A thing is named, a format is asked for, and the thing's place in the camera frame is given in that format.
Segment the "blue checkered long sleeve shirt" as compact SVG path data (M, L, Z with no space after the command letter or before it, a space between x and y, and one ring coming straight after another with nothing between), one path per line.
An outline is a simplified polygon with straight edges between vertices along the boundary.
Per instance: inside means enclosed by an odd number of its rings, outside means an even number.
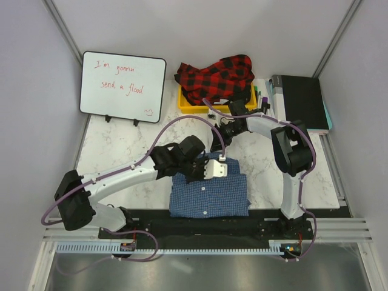
M184 175L172 177L169 201L174 218L219 218L248 216L247 175L241 173L239 161L226 159L227 176L187 183Z

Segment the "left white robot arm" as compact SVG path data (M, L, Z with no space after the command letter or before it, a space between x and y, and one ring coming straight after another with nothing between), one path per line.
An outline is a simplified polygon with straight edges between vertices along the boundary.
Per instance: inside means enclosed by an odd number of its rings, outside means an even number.
M59 214L67 231L94 225L111 230L119 238L128 238L133 224L122 207L111 208L100 200L131 186L183 174L189 182L204 179L205 145L196 136L180 143L172 142L150 149L144 159L111 171L80 175L67 172L56 193Z

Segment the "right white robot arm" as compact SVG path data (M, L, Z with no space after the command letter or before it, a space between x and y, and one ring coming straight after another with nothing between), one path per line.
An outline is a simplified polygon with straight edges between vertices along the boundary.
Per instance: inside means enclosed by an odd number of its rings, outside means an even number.
M293 238L299 232L296 219L307 213L303 206L305 177L316 166L316 151L303 122L282 121L267 115L266 109L248 110L242 101L228 104L230 115L205 102L216 117L212 129L211 152L222 150L232 139L244 132L257 133L272 142L274 159L283 173L283 200L280 211L285 217L278 223L283 238Z

